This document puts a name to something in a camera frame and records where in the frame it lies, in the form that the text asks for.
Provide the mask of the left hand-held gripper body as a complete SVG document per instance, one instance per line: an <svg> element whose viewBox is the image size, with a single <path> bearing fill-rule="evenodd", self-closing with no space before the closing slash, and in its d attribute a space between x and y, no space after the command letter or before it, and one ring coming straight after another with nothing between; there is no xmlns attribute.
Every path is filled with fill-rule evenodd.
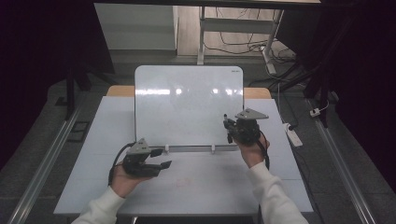
<svg viewBox="0 0 396 224"><path fill-rule="evenodd" d="M135 177L154 177L161 171L160 164L146 164L150 157L150 149L144 138L131 145L122 161L122 166L128 175Z"/></svg>

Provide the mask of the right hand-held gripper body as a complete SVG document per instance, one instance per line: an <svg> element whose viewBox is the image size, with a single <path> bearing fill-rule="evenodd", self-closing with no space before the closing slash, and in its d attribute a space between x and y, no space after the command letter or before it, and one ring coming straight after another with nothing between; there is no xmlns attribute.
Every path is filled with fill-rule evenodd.
<svg viewBox="0 0 396 224"><path fill-rule="evenodd" d="M231 137L245 146L251 146L261 137L260 125L257 120L269 118L268 115L251 108L246 108L235 117L236 121L231 124Z"/></svg>

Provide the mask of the white whiteboard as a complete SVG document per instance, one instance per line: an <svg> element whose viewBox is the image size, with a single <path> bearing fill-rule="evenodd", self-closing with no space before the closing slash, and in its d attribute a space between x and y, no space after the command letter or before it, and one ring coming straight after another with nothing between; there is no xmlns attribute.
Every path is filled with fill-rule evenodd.
<svg viewBox="0 0 396 224"><path fill-rule="evenodd" d="M153 147L226 145L223 117L243 110L238 66L141 65L134 85L135 136Z"/></svg>

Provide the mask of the person's left hand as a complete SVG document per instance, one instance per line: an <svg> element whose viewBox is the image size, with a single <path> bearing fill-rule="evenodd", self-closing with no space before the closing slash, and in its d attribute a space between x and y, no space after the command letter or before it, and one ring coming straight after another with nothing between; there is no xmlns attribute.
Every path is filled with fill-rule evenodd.
<svg viewBox="0 0 396 224"><path fill-rule="evenodd" d="M128 175L122 164L119 163L115 166L110 187L113 191L120 196L125 198L128 196L140 183L148 180L147 177L134 177Z"/></svg>

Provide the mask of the person's right hand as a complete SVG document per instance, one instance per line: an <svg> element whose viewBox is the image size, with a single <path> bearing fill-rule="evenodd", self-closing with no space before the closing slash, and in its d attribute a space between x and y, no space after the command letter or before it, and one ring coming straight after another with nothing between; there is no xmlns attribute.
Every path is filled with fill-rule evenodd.
<svg viewBox="0 0 396 224"><path fill-rule="evenodd" d="M258 163L264 162L264 156L259 145L254 144L252 146L245 146L239 142L236 142L240 148L242 158L247 164L248 168L255 166Z"/></svg>

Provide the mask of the white whiteboard stand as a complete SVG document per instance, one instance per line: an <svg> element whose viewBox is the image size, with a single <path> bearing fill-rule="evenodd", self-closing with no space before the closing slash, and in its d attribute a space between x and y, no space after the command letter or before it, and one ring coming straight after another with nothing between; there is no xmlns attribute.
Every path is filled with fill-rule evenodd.
<svg viewBox="0 0 396 224"><path fill-rule="evenodd" d="M239 149L237 145L210 145L210 146L156 146L150 149L161 148L164 153L177 153L177 152L209 152L215 154L222 151L236 151Z"/></svg>

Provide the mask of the black floor plate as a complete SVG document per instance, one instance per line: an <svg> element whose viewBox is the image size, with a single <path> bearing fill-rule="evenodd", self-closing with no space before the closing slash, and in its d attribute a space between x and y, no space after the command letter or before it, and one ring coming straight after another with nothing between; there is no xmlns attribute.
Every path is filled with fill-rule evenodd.
<svg viewBox="0 0 396 224"><path fill-rule="evenodd" d="M83 143L90 129L89 121L76 121L70 131L67 141L71 143Z"/></svg>

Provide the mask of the black tripod stand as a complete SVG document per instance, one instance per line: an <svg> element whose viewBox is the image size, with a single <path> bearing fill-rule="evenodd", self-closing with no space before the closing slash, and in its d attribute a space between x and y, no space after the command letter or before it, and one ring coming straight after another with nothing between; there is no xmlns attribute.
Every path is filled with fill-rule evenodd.
<svg viewBox="0 0 396 224"><path fill-rule="evenodd" d="M276 39L296 53L294 64L279 77L273 77L269 90L280 85L285 91L308 80L305 98L320 93L319 105L328 103L331 66L336 51L354 21L346 12L285 10L282 13Z"/></svg>

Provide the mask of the black metal stand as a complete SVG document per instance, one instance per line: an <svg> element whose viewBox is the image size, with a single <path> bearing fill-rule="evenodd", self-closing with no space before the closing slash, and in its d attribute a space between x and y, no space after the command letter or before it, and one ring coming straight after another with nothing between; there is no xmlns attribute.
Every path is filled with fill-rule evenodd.
<svg viewBox="0 0 396 224"><path fill-rule="evenodd" d="M70 120L72 114L76 110L76 96L75 96L75 85L78 85L81 91L89 91L92 88L92 83L89 79L89 74L94 75L102 79L104 82L110 85L116 85L117 81L110 78L108 74L114 74L115 69L113 65L108 68L94 67L88 63L80 63L71 67L66 73L66 96L60 97L56 102L56 105L66 106L65 120Z"/></svg>

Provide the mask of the white cabinet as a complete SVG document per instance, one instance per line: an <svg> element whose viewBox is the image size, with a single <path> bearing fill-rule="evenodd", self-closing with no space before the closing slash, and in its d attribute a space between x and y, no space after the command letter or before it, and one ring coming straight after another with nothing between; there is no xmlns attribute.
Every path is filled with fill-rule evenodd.
<svg viewBox="0 0 396 224"><path fill-rule="evenodd" d="M177 7L105 3L94 7L109 49L177 49Z"/></svg>

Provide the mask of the aluminium rail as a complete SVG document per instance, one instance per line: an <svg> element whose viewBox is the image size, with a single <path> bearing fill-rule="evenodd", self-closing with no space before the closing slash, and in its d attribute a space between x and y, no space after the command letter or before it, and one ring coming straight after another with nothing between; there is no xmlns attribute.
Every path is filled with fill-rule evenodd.
<svg viewBox="0 0 396 224"><path fill-rule="evenodd" d="M41 192L44 184L47 181L47 178L50 175L50 171L52 170L54 163L56 162L62 148L64 147L67 136L70 134L72 127L74 126L78 115L80 114L81 108L82 105L77 105L70 118L63 123L60 131L57 132L55 139L51 143L44 159L42 162L40 162L38 168L36 169L33 178L29 182L25 192L22 194L17 206L7 221L7 224L25 223L35 205L39 193Z"/></svg>
<svg viewBox="0 0 396 224"><path fill-rule="evenodd" d="M336 168L340 178L346 188L350 200L352 201L355 210L361 220L362 224L377 224L375 221L375 216L366 202L361 189L359 188L357 182L355 181L352 173L350 172L347 163L345 162L339 147L337 146L335 140L332 137L331 132L326 128L322 121L318 117L312 117L315 122L318 132L328 149L330 157L332 158L334 167Z"/></svg>

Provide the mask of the white desk frame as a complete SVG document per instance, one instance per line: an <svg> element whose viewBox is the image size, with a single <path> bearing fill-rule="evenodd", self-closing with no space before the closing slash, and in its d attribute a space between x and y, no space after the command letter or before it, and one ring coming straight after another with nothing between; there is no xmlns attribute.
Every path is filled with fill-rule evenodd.
<svg viewBox="0 0 396 224"><path fill-rule="evenodd" d="M260 48L262 57L264 59L267 73L271 76L276 74L276 69L270 58L270 50L275 41L276 32L283 11L281 9L274 10L274 18L271 21L260 20L238 20L238 19L220 19L209 18L205 16L205 7L199 7L199 48L198 48L198 64L204 63L204 39L205 32L225 32L225 33L250 33L268 35L267 42L264 47Z"/></svg>

